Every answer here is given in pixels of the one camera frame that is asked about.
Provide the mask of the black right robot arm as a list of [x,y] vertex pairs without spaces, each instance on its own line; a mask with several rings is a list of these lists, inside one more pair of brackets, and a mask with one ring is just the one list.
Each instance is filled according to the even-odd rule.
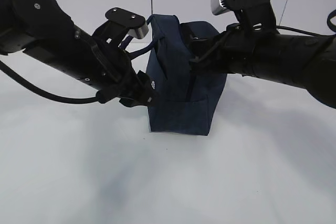
[[188,47],[193,73],[240,74],[306,90],[335,108],[335,35],[283,35],[277,29],[245,31],[238,24]]

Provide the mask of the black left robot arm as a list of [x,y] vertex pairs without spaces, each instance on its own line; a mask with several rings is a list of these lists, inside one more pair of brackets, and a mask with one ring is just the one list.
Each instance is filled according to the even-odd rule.
[[126,51],[126,36],[142,39],[148,33],[143,16],[114,7],[93,34],[78,27],[56,0],[1,0],[1,55],[15,52],[42,62],[96,90],[89,98],[49,93],[1,64],[1,71],[29,91],[65,104],[105,104],[119,99],[123,106],[154,106],[158,93],[152,79],[135,72],[135,54]]

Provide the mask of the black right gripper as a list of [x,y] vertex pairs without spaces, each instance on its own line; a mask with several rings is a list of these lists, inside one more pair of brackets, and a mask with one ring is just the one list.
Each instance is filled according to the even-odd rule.
[[189,48],[194,54],[189,64],[191,73],[234,73],[231,64],[234,61],[235,48],[231,41],[236,26],[211,38],[193,39]]

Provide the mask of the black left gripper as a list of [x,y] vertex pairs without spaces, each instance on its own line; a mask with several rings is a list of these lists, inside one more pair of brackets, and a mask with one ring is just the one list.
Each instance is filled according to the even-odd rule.
[[152,87],[152,79],[143,71],[135,72],[131,62],[131,54],[123,49],[121,52],[124,68],[118,81],[97,91],[97,100],[105,104],[115,98],[127,107],[151,107],[158,101],[158,93]]

